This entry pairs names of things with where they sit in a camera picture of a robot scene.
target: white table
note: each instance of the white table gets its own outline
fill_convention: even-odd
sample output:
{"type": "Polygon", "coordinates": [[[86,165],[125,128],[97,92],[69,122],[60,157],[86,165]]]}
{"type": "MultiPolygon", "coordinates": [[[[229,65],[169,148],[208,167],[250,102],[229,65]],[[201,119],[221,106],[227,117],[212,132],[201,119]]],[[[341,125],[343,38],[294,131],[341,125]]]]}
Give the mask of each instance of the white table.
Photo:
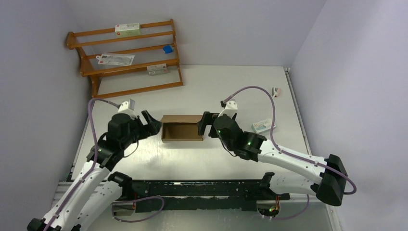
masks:
{"type": "MultiPolygon", "coordinates": [[[[137,112],[148,110],[156,119],[163,115],[202,115],[204,111],[220,112],[219,102],[236,90],[249,86],[261,86],[267,90],[281,88],[276,98],[277,110],[274,131],[276,142],[285,147],[307,153],[291,91],[282,67],[266,66],[205,66],[182,65],[185,86],[157,90],[134,95],[110,98],[115,103],[132,98],[137,112]]],[[[104,78],[99,93],[145,87],[152,84],[169,83],[177,75],[120,76],[104,78]]],[[[237,122],[244,130],[250,130],[254,122],[270,118],[272,109],[267,96],[259,90],[246,90],[235,97],[238,104],[237,122]]],[[[93,109],[93,119],[98,136],[107,129],[107,123],[116,109],[97,102],[93,109]]],[[[138,150],[129,158],[122,159],[114,171],[123,172],[139,180],[219,180],[219,179],[260,179],[265,172],[291,173],[277,166],[233,158],[221,147],[218,139],[205,136],[204,141],[180,141],[163,144],[160,135],[140,141],[138,150]]],[[[84,131],[73,178],[75,178],[90,148],[93,146],[90,125],[84,131]]],[[[125,155],[132,152],[130,146],[125,155]]],[[[305,197],[283,202],[282,216],[292,215],[305,206],[305,197]]],[[[239,210],[197,210],[163,211],[157,217],[136,224],[120,223],[111,218],[110,208],[106,209],[89,228],[89,231],[208,231],[235,230],[258,231],[276,228],[280,231],[332,230],[330,206],[312,199],[311,208],[302,216],[289,221],[268,221],[252,218],[254,212],[239,210]]],[[[137,219],[149,214],[137,213],[123,219],[137,219]]]]}

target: wooden rack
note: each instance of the wooden rack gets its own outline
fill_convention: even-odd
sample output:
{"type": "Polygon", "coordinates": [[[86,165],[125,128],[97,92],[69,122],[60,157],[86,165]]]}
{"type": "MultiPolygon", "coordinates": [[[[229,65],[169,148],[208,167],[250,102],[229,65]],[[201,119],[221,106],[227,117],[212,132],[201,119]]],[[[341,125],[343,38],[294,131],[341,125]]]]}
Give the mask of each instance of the wooden rack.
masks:
{"type": "MultiPolygon", "coordinates": [[[[124,38],[112,38],[112,39],[105,39],[105,40],[98,40],[98,41],[82,42],[82,43],[78,42],[77,37],[99,35],[99,34],[105,34],[105,33],[114,33],[115,28],[85,31],[85,32],[78,32],[78,33],[69,32],[68,37],[66,39],[66,45],[68,46],[70,50],[76,49],[78,51],[79,57],[81,59],[80,73],[83,77],[89,76],[92,81],[92,97],[93,98],[94,97],[109,98],[109,97],[128,95],[128,94],[140,93],[140,92],[151,91],[151,90],[159,90],[159,89],[183,86],[183,79],[181,77],[180,64],[179,64],[180,63],[180,58],[178,55],[179,52],[177,50],[177,45],[176,45],[176,29],[174,27],[173,19],[171,19],[170,21],[165,21],[165,22],[141,24],[140,28],[143,29],[143,28],[149,28],[149,27],[155,27],[155,26],[168,26],[168,25],[171,25],[171,28],[172,28],[171,31],[153,33],[153,34],[143,34],[143,35],[137,35],[137,36],[131,36],[131,37],[124,37],[124,38]],[[92,45],[105,44],[105,43],[111,43],[111,42],[128,41],[128,40],[134,40],[134,39],[145,39],[145,38],[152,38],[152,37],[166,36],[166,35],[173,35],[173,43],[171,43],[170,45],[174,47],[174,52],[176,53],[175,59],[168,59],[168,60],[161,60],[161,61],[155,61],[155,62],[149,62],[149,63],[143,63],[143,64],[133,64],[130,66],[119,66],[119,67],[114,67],[114,68],[109,68],[109,69],[96,70],[93,68],[90,60],[96,59],[96,56],[101,55],[101,54],[87,55],[84,49],[82,48],[85,46],[92,46],[92,45]],[[121,74],[128,74],[128,73],[137,72],[137,71],[147,71],[147,66],[157,65],[157,64],[167,64],[167,66],[177,66],[180,81],[174,82],[174,83],[151,86],[151,87],[145,87],[145,88],[139,88],[139,89],[133,89],[133,90],[125,90],[125,91],[98,95],[100,78],[111,77],[111,76],[116,76],[116,75],[121,75],[121,74]]],[[[125,51],[114,51],[114,52],[109,52],[109,53],[129,54],[129,53],[137,53],[137,52],[142,52],[142,51],[160,50],[166,45],[169,45],[169,44],[163,44],[163,45],[151,46],[151,47],[142,47],[142,48],[136,48],[136,49],[131,49],[131,50],[125,50],[125,51]]]]}

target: gray wall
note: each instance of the gray wall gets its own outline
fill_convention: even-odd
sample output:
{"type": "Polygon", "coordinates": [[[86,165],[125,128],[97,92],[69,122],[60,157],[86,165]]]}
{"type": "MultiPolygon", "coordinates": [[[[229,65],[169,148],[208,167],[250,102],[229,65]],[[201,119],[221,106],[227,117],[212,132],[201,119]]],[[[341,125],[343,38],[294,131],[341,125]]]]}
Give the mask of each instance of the gray wall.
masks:
{"type": "Polygon", "coordinates": [[[328,0],[291,77],[315,155],[340,155],[357,193],[345,231],[408,230],[408,5],[328,0]]]}
{"type": "Polygon", "coordinates": [[[64,45],[73,20],[64,0],[0,3],[1,230],[41,218],[74,159],[90,93],[64,45]]]}
{"type": "Polygon", "coordinates": [[[325,1],[68,0],[85,30],[173,18],[182,64],[269,66],[292,64],[325,1]]]}

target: blue object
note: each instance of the blue object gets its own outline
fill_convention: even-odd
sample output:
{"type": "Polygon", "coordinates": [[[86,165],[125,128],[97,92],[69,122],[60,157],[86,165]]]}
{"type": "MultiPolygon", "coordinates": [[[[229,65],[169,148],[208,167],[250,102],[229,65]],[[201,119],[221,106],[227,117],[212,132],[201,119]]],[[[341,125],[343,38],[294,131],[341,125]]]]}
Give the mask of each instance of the blue object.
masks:
{"type": "Polygon", "coordinates": [[[163,51],[164,51],[166,54],[168,54],[168,53],[173,52],[173,51],[174,51],[174,49],[173,49],[173,47],[172,47],[172,46],[170,46],[170,45],[166,45],[166,46],[164,46],[164,47],[163,47],[163,51]]]}

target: box flap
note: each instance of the box flap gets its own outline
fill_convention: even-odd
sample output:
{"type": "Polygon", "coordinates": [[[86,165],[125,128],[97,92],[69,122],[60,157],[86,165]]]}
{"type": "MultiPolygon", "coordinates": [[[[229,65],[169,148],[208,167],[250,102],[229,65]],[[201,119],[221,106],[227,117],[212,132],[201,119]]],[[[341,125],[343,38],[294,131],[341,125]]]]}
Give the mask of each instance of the box flap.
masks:
{"type": "Polygon", "coordinates": [[[164,115],[162,123],[197,123],[202,115],[164,115]]]}

